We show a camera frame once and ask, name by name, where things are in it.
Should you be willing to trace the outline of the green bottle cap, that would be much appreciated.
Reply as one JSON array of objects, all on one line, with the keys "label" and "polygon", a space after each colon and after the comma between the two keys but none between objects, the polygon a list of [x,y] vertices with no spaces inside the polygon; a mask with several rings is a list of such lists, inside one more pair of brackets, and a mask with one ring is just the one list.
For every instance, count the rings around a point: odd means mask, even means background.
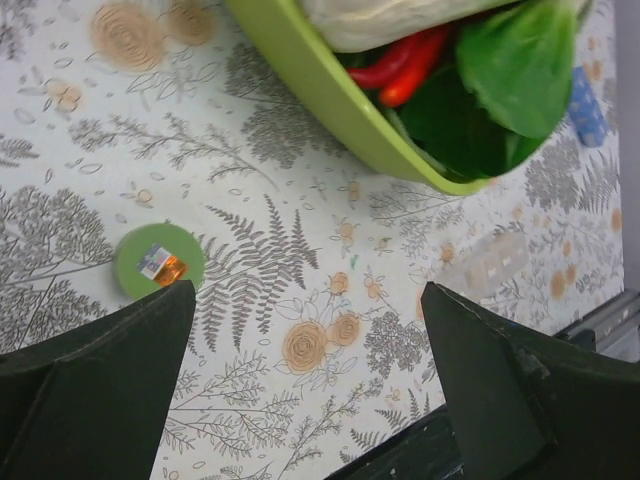
[{"label": "green bottle cap", "polygon": [[118,285],[132,300],[177,280],[190,280],[199,287],[204,266],[204,252],[195,236],[170,223],[132,230],[117,245],[114,259]]}]

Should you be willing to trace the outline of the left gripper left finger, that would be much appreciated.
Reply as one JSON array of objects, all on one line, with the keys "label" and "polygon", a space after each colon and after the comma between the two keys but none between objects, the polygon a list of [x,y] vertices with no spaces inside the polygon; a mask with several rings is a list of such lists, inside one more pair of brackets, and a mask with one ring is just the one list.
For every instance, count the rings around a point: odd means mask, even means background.
[{"label": "left gripper left finger", "polygon": [[177,281],[2,355],[2,478],[149,478],[195,305]]}]

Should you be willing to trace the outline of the clear weekly pill organizer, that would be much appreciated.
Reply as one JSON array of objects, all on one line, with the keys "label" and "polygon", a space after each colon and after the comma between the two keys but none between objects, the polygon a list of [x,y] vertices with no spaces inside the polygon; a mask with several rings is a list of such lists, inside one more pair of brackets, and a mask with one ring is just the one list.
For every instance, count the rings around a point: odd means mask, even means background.
[{"label": "clear weekly pill organizer", "polygon": [[522,232],[504,232],[482,240],[454,269],[444,284],[470,299],[494,293],[529,263]]}]

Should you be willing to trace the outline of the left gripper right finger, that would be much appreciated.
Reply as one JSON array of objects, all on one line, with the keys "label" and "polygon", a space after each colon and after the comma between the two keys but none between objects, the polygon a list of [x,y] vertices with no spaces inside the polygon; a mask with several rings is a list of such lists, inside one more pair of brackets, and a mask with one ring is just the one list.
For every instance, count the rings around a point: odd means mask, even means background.
[{"label": "left gripper right finger", "polygon": [[469,479],[636,479],[639,367],[430,282],[421,297]]}]

